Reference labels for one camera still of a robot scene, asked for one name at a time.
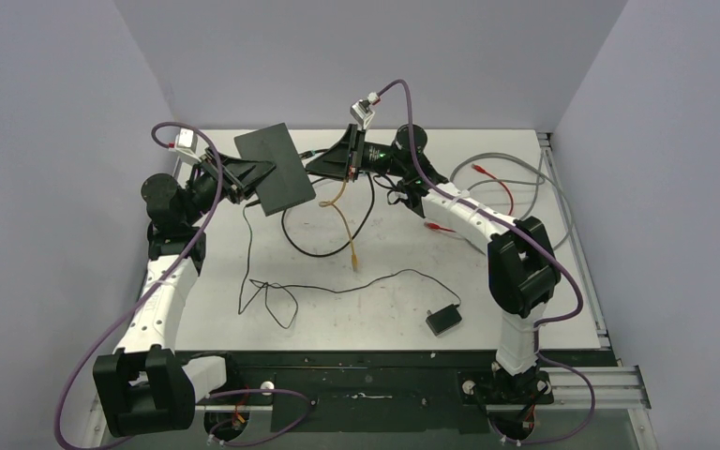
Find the black network switch box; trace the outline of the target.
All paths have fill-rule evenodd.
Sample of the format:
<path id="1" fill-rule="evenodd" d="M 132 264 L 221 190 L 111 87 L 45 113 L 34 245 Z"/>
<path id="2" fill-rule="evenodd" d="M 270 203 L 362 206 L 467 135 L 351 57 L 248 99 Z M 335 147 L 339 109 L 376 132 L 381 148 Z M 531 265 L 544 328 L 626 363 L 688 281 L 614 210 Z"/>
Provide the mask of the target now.
<path id="1" fill-rule="evenodd" d="M 242 159 L 273 166 L 255 188 L 267 217 L 315 199 L 315 189 L 285 123 L 260 128 L 233 140 Z"/>

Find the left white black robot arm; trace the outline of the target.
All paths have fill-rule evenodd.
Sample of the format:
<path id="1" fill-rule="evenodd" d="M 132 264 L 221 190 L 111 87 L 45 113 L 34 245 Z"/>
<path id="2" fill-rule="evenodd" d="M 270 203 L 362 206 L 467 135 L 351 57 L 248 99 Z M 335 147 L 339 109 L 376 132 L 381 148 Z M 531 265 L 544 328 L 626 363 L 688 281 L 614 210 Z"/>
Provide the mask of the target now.
<path id="1" fill-rule="evenodd" d="M 93 378 L 108 430 L 115 438 L 188 428 L 198 401 L 227 404 L 242 378 L 223 355 L 181 360 L 174 344 L 188 294 L 203 269 L 204 224 L 224 199 L 240 203 L 276 168 L 272 161 L 222 154 L 196 159 L 184 185 L 157 173 L 141 187 L 148 228 L 148 263 L 138 308 L 115 350 L 99 356 Z"/>

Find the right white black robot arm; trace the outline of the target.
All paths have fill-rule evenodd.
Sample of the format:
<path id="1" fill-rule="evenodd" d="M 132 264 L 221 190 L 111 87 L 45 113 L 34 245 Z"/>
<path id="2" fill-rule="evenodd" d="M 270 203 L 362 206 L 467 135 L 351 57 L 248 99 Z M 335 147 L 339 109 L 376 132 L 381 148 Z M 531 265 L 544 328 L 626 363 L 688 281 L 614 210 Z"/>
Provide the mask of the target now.
<path id="1" fill-rule="evenodd" d="M 389 144 L 369 142 L 356 125 L 307 163 L 309 174 L 353 181 L 359 174 L 396 177 L 400 203 L 421 218 L 445 225 L 487 256 L 488 286 L 502 311 L 491 390 L 504 403 L 523 403 L 549 392 L 540 371 L 538 321 L 560 282 L 544 224 L 516 219 L 471 198 L 440 174 L 424 150 L 428 135 L 404 125 Z"/>

